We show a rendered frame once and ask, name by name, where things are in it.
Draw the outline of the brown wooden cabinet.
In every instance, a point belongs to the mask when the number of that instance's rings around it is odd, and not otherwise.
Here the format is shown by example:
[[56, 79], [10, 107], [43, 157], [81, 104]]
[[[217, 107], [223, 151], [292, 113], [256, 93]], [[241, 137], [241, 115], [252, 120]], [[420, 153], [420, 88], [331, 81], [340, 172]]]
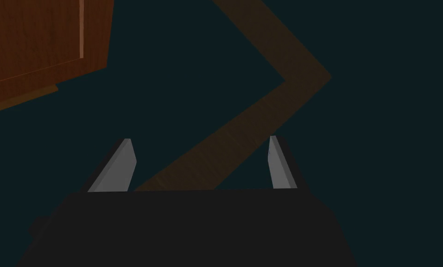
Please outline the brown wooden cabinet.
[[0, 110], [107, 65], [114, 0], [0, 0]]

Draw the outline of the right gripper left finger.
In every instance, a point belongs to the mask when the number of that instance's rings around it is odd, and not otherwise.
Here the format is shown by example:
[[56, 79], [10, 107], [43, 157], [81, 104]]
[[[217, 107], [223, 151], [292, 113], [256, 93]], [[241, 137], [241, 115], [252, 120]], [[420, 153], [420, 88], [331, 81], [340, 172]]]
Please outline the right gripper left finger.
[[137, 164], [131, 139], [118, 139], [80, 192], [125, 192]]

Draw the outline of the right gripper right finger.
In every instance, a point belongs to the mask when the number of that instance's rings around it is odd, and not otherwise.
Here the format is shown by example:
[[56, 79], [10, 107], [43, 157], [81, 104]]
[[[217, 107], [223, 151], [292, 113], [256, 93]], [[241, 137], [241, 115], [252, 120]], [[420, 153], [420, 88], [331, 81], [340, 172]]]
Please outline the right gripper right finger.
[[309, 189], [284, 137], [270, 136], [267, 162], [274, 189]]

